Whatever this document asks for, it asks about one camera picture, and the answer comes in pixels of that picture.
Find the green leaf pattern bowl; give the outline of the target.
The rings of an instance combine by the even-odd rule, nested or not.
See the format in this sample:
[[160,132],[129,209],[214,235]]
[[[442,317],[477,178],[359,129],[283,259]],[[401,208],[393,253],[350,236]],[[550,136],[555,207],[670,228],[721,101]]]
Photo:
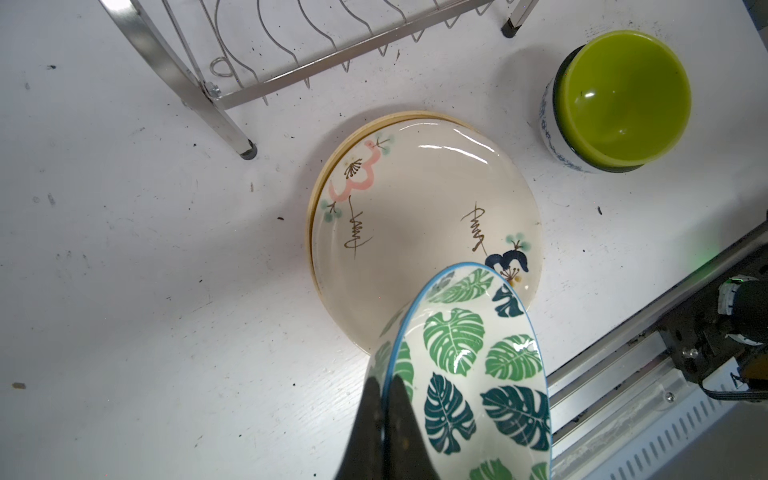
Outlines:
[[502,276],[464,262],[439,272],[387,323],[367,376],[400,377],[442,479],[548,479],[552,432],[536,334]]

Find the white floral plate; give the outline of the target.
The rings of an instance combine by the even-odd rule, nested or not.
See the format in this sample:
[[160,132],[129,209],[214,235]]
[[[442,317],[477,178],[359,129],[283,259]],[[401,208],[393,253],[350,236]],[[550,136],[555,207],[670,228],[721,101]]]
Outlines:
[[530,305],[542,224],[498,145],[449,121],[416,119],[372,133],[337,163],[314,215],[312,253],[323,305],[371,352],[392,315],[457,263],[490,267]]

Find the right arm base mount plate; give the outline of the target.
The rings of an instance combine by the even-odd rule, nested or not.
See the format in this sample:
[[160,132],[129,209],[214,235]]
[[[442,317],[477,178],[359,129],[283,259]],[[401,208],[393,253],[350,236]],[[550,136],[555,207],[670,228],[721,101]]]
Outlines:
[[660,319],[675,367],[713,400],[767,400],[767,247]]

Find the silver two-tier dish rack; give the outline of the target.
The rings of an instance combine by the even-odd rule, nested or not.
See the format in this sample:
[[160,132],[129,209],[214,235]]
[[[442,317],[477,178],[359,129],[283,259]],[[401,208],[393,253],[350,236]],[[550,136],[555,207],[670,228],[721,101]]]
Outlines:
[[229,110],[341,67],[440,23],[482,16],[489,1],[158,1],[170,37],[147,1],[102,7],[146,64],[242,159],[256,142]]

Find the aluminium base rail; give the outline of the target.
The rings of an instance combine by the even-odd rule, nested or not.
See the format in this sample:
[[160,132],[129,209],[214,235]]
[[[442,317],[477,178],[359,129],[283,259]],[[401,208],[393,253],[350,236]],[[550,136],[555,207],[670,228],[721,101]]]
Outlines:
[[555,479],[649,479],[739,404],[686,381],[661,317],[758,248],[760,225],[548,378]]

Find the blue floral white bowl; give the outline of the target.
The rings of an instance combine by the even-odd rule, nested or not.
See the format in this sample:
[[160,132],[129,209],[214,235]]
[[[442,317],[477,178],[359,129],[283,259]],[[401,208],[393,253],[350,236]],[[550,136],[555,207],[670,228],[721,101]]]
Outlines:
[[597,174],[600,170],[584,161],[570,146],[564,137],[554,109],[555,78],[546,85],[539,103],[538,128],[548,152],[562,165],[587,174]]

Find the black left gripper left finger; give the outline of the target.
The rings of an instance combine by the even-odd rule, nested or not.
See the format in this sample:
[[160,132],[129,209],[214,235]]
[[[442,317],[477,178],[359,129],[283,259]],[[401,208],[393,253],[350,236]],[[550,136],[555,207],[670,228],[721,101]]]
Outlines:
[[380,385],[375,377],[368,377],[336,479],[384,478],[383,427]]

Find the yellow plate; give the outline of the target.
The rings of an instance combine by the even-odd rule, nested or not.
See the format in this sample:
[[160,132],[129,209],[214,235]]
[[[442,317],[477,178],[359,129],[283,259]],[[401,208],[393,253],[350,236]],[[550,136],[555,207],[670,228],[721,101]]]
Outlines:
[[450,115],[446,115],[439,112],[427,111],[427,110],[406,110],[406,111],[400,111],[400,112],[384,115],[366,123],[365,125],[355,130],[353,133],[351,133],[344,141],[342,141],[337,146],[337,148],[333,151],[333,153],[325,162],[322,170],[320,171],[317,177],[317,180],[315,181],[315,184],[310,196],[310,201],[308,203],[307,213],[306,213],[305,247],[306,247],[307,259],[308,259],[309,271],[311,273],[311,278],[312,278],[315,290],[319,297],[322,297],[322,294],[320,291],[317,275],[315,272],[315,267],[313,264],[312,230],[313,230],[314,215],[316,212],[316,208],[319,204],[320,197],[322,194],[322,189],[325,182],[328,180],[329,176],[331,175],[337,163],[358,142],[360,142],[361,140],[364,140],[366,137],[368,137],[372,133],[377,132],[390,125],[403,122],[403,121],[410,121],[410,120],[416,120],[416,119],[439,119],[439,120],[449,121],[457,125],[460,125],[464,128],[467,128],[470,131],[479,133],[479,130],[476,129],[474,126],[458,118],[452,117]]

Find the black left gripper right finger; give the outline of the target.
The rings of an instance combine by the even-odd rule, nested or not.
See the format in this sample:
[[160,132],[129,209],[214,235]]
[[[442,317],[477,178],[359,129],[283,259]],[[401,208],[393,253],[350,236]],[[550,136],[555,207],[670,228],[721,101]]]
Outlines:
[[404,381],[393,376],[385,398],[383,478],[437,480]]

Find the lime green bowl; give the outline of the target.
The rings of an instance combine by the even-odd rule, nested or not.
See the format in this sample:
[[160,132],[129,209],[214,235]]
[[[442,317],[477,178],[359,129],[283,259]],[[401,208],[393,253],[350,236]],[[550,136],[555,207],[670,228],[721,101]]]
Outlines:
[[587,165],[616,173],[671,151],[692,109],[677,55],[634,30],[612,31],[575,49],[559,67],[552,94],[568,148]]

